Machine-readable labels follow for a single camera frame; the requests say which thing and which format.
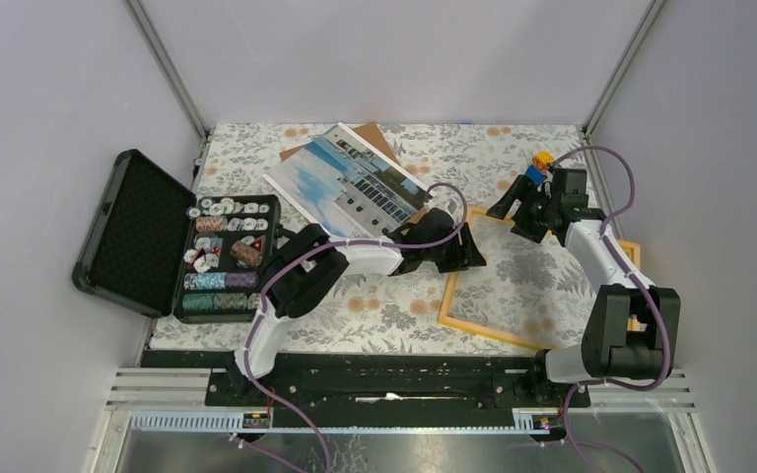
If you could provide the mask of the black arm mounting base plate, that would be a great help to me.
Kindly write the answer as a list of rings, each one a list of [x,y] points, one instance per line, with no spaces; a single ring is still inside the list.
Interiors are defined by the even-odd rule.
[[[148,351],[148,369],[205,369],[208,407],[259,408],[276,428],[500,428],[514,409],[558,413],[569,389],[531,357],[281,353],[261,384],[230,352]]]

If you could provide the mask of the printed building photo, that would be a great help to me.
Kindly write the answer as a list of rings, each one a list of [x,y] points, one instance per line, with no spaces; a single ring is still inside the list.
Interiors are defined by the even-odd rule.
[[[264,178],[310,222],[338,237],[384,237],[429,199],[425,184],[343,123]]]

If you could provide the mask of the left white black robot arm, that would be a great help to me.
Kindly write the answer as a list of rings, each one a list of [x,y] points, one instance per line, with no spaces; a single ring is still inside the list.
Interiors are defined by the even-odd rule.
[[[400,276],[424,262],[441,274],[487,265],[469,224],[436,208],[379,237],[332,236],[319,224],[290,236],[263,268],[259,303],[245,341],[235,350],[238,370],[229,392],[244,405],[263,398],[264,378],[273,371],[291,325],[313,311],[342,277]]]

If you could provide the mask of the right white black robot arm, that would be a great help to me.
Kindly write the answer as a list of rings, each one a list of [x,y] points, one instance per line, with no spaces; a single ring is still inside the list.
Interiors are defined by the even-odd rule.
[[[529,399],[549,406],[565,383],[607,380],[638,390],[662,383],[672,370],[679,296],[624,253],[604,212],[589,205],[585,170],[529,167],[487,214],[503,219],[509,210],[513,234],[536,243],[555,237],[595,291],[581,343],[541,355],[542,369],[525,381]]]

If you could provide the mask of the yellow wooden picture frame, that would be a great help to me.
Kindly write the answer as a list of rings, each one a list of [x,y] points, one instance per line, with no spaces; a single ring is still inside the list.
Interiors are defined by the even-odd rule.
[[[552,235],[512,234],[483,207],[467,223],[486,264],[449,276],[439,324],[535,350],[580,342],[595,290],[576,257]]]

